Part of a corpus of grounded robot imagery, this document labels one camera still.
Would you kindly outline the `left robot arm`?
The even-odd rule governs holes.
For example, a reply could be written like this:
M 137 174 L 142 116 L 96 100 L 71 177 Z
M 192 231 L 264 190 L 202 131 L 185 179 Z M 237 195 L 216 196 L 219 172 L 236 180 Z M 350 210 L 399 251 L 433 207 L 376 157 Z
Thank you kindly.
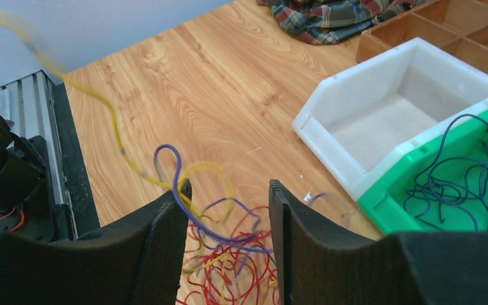
M 46 141 L 11 131 L 0 115 L 0 212 L 47 198 Z

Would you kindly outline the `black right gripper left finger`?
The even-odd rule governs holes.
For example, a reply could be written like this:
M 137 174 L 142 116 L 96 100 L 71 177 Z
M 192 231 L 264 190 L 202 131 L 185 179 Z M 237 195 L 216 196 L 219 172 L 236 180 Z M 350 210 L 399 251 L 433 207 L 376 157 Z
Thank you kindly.
M 0 304 L 175 304 L 188 218 L 171 191 L 76 240 L 0 233 Z

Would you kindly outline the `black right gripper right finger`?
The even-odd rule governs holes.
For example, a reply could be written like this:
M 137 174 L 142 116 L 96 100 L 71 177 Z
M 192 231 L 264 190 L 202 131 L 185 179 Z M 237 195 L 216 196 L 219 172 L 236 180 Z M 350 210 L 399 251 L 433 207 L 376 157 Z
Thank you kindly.
M 371 240 L 269 183 L 282 304 L 488 304 L 488 233 L 402 231 Z

